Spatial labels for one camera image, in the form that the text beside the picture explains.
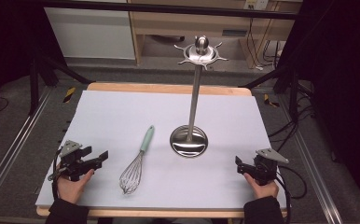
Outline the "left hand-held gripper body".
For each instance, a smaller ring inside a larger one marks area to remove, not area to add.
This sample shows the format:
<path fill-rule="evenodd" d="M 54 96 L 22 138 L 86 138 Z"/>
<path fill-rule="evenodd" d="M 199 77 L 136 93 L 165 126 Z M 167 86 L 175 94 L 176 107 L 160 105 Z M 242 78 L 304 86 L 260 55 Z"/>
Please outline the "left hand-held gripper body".
<path fill-rule="evenodd" d="M 86 174 L 92 167 L 90 161 L 82 160 L 83 149 L 81 144 L 67 140 L 57 153 L 61 158 L 60 168 L 56 169 L 57 162 L 54 162 L 54 171 L 48 177 L 48 181 L 53 181 L 60 175 L 69 176 L 72 181 L 77 181 L 81 175 Z"/>

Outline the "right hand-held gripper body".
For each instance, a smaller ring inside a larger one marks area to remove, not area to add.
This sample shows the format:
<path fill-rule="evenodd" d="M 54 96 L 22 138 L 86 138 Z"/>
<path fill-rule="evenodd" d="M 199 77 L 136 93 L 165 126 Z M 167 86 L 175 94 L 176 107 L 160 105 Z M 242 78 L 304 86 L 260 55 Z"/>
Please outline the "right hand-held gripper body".
<path fill-rule="evenodd" d="M 276 178 L 279 162 L 289 163 L 289 159 L 285 158 L 272 148 L 265 148 L 256 151 L 254 165 L 256 167 L 255 181 L 258 185 L 267 185 Z"/>

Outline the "whisk with green handle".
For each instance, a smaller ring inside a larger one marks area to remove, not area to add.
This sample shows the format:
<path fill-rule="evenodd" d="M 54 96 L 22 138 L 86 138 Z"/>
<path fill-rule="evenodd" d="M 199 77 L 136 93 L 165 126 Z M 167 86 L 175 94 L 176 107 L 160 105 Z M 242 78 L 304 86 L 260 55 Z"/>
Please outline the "whisk with green handle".
<path fill-rule="evenodd" d="M 120 175 L 119 186 L 124 194 L 134 193 L 141 182 L 143 171 L 143 157 L 148 150 L 154 132 L 155 127 L 151 125 L 145 133 L 145 137 L 140 146 L 137 156 Z"/>

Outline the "steel utensil stand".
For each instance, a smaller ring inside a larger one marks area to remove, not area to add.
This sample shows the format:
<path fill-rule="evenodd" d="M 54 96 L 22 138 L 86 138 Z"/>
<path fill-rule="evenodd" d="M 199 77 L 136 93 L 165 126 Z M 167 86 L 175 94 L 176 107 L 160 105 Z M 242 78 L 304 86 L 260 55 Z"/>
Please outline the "steel utensil stand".
<path fill-rule="evenodd" d="M 195 125 L 195 118 L 200 94 L 202 70 L 217 60 L 225 61 L 225 58 L 219 55 L 218 48 L 220 46 L 221 43 L 216 46 L 211 46 L 209 39 L 205 35 L 202 35 L 196 36 L 194 43 L 187 47 L 176 47 L 183 51 L 183 63 L 193 63 L 195 65 L 188 125 L 177 127 L 170 136 L 171 148 L 181 157 L 199 157 L 208 147 L 208 136 L 204 130 Z"/>

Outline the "person's right hand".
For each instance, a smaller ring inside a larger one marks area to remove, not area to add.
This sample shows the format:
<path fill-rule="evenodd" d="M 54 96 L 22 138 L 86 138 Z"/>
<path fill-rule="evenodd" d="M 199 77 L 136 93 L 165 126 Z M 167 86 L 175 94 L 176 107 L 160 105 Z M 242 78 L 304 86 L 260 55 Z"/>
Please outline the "person's right hand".
<path fill-rule="evenodd" d="M 247 183 L 252 188 L 256 199 L 262 199 L 266 197 L 273 197 L 273 198 L 277 197 L 279 192 L 279 187 L 276 185 L 275 182 L 270 182 L 267 185 L 259 186 L 257 182 L 249 174 L 245 173 L 243 176 L 246 179 Z"/>

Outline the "person's left hand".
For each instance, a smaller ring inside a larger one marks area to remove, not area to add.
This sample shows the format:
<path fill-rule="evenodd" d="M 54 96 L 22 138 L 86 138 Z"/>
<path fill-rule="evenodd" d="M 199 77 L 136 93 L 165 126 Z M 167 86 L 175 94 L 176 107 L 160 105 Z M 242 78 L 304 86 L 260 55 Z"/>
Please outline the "person's left hand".
<path fill-rule="evenodd" d="M 90 169 L 77 181 L 71 181 L 68 176 L 61 175 L 57 182 L 59 198 L 69 203 L 76 204 L 93 175 L 93 169 Z"/>

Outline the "yellow black striped tape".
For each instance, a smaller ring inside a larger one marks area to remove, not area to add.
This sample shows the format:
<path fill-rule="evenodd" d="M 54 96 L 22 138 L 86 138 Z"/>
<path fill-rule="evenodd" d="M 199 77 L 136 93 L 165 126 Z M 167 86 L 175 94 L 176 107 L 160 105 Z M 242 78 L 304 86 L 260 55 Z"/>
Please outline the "yellow black striped tape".
<path fill-rule="evenodd" d="M 279 103 L 272 102 L 267 94 L 264 94 L 264 104 L 271 105 L 273 107 L 280 107 Z"/>
<path fill-rule="evenodd" d="M 69 88 L 65 94 L 65 97 L 63 98 L 63 102 L 64 103 L 68 103 L 71 98 L 72 98 L 72 95 L 74 94 L 76 88 L 75 87 L 72 87 L 72 88 Z"/>

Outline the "white cabinet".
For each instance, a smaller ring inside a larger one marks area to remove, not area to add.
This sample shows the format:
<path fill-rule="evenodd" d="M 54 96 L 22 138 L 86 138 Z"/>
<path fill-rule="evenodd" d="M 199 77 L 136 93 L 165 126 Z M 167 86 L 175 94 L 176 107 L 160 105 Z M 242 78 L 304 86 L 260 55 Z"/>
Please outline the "white cabinet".
<path fill-rule="evenodd" d="M 135 59 L 127 12 L 53 7 L 45 11 L 65 57 Z"/>

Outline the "white power strip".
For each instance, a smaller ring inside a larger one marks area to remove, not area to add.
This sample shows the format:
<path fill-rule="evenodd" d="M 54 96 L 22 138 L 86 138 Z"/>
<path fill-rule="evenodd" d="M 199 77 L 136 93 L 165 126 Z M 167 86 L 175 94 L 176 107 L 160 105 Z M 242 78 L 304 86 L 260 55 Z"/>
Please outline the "white power strip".
<path fill-rule="evenodd" d="M 265 10 L 269 0 L 245 0 L 244 9 Z"/>

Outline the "black metal crossbar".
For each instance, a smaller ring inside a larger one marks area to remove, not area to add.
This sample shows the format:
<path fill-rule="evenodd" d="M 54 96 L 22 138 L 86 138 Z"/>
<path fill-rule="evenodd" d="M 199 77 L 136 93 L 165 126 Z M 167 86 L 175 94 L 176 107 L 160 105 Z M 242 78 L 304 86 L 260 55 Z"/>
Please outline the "black metal crossbar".
<path fill-rule="evenodd" d="M 278 11 L 250 10 L 250 9 L 229 9 L 229 8 L 224 9 L 218 7 L 187 7 L 187 6 L 109 3 L 109 2 L 75 1 L 75 0 L 35 0 L 35 1 L 37 4 L 40 4 L 43 7 L 74 8 L 74 9 L 206 15 L 206 16 L 277 19 L 277 20 L 296 20 L 299 17 L 299 15 L 294 12 L 278 12 Z"/>

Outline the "metal floor rail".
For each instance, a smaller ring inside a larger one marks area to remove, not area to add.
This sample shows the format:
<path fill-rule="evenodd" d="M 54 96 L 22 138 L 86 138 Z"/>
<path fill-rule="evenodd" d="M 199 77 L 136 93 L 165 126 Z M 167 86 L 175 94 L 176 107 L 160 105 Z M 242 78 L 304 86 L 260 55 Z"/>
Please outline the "metal floor rail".
<path fill-rule="evenodd" d="M 295 140 L 298 147 L 300 158 L 303 161 L 305 170 L 312 183 L 315 195 L 321 205 L 321 208 L 325 214 L 325 218 L 328 224 L 343 224 L 343 220 L 339 213 L 337 206 L 335 205 L 331 194 L 325 184 L 325 181 L 315 164 L 309 148 L 300 131 L 295 131 Z"/>
<path fill-rule="evenodd" d="M 37 106 L 34 112 L 29 115 L 26 120 L 23 122 L 20 130 L 17 132 L 17 135 L 11 142 L 11 145 L 6 151 L 3 159 L 0 161 L 0 187 L 2 186 L 8 171 L 10 170 L 12 164 L 16 160 L 19 152 L 21 151 L 25 141 L 28 139 L 30 133 L 32 132 L 36 122 L 38 121 L 42 111 L 44 110 L 48 99 L 52 93 L 51 87 L 45 87 L 40 96 L 37 97 Z"/>

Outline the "black frame leg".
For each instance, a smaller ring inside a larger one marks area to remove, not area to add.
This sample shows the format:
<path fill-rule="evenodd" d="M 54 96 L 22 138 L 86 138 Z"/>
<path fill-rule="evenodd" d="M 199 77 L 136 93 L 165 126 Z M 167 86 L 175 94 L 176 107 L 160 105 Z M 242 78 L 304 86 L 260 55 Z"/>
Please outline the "black frame leg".
<path fill-rule="evenodd" d="M 289 65 L 285 65 L 267 73 L 266 75 L 257 78 L 256 80 L 242 85 L 242 88 L 251 90 L 252 88 L 264 83 L 265 81 L 276 78 L 273 91 L 275 93 L 284 93 L 284 91 L 290 89 L 290 99 L 288 106 L 288 113 L 292 121 L 298 120 L 298 71 Z"/>
<path fill-rule="evenodd" d="M 31 93 L 30 115 L 33 115 L 39 106 L 38 77 L 42 77 L 47 86 L 54 87 L 59 82 L 54 70 L 60 70 L 82 84 L 92 83 L 92 80 L 79 75 L 63 63 L 50 59 L 48 56 L 35 56 L 30 65 L 29 76 Z"/>

